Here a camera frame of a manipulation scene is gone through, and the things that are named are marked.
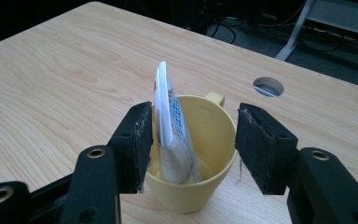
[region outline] wood grain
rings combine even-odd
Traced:
[[[358,181],[358,86],[101,3],[89,3],[0,42],[0,182],[35,190],[73,172],[135,104],[153,101],[160,61],[179,94],[226,96],[265,108],[298,148],[336,154]],[[283,95],[253,88],[273,77]],[[285,196],[263,196],[236,159],[201,211],[175,214],[148,187],[122,195],[124,223],[289,223]]]

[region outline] white wire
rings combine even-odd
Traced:
[[[283,21],[281,23],[278,23],[278,24],[274,24],[274,25],[269,25],[269,24],[259,24],[260,26],[265,26],[265,27],[275,27],[275,26],[286,26],[286,25],[292,25],[292,24],[295,24],[295,23],[290,23],[290,24],[286,24],[287,22],[289,22],[292,18],[295,17],[295,15],[297,15],[297,13],[305,6],[305,3],[307,1],[304,0],[304,3],[301,5],[301,7],[298,8],[298,10],[295,12],[295,14],[293,14],[289,19],[287,19],[286,21]]]

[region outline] mug handle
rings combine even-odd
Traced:
[[[219,92],[210,91],[208,94],[206,94],[205,99],[222,107],[225,105],[225,96],[220,94]]]

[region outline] white packet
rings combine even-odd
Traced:
[[[155,112],[159,142],[159,170],[175,184],[200,182],[200,168],[178,99],[167,77],[166,63],[155,79]]]

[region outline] yellow mug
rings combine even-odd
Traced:
[[[192,213],[208,202],[234,162],[237,155],[236,127],[222,107],[225,97],[220,93],[209,92],[204,98],[179,95],[178,100],[196,149],[202,180],[178,185],[160,178],[158,138],[153,123],[155,143],[150,152],[152,162],[147,169],[145,182],[168,209],[178,213]]]

